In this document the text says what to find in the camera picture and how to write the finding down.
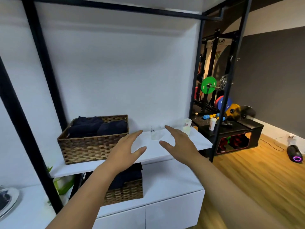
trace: wicker basket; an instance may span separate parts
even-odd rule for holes
[[[104,122],[125,120],[128,127],[128,115],[104,116],[99,118]],[[75,121],[75,119],[71,121],[68,127],[57,138],[66,165],[79,162],[105,160],[119,139],[129,133],[128,127],[128,132],[122,134],[67,138],[68,128],[73,124],[73,121]]]
[[[125,182],[123,188],[108,190],[103,206],[138,198],[143,198],[142,179]]]

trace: stacked plates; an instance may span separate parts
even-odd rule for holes
[[[7,214],[19,196],[19,190],[15,188],[0,189],[0,218]]]

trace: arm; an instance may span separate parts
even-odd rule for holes
[[[99,165],[46,229],[91,229],[114,177],[130,167],[146,150],[131,153],[132,143],[141,131],[121,138],[107,160]]]
[[[176,145],[173,147],[165,141],[160,141],[161,146],[176,160],[192,169],[228,228],[284,229],[208,159],[201,156],[185,133],[169,126],[166,126],[166,129],[175,138]]]

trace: person's left hand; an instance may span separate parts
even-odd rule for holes
[[[140,130],[122,137],[116,146],[113,147],[104,163],[110,165],[116,173],[120,173],[129,168],[147,149],[144,146],[134,153],[131,152],[133,142],[142,132],[143,130]]]

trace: white plate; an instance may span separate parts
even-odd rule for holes
[[[16,203],[18,196],[19,196],[19,190],[15,188],[6,188],[0,190],[0,195],[9,195],[9,203],[0,211],[0,217],[5,215]]]

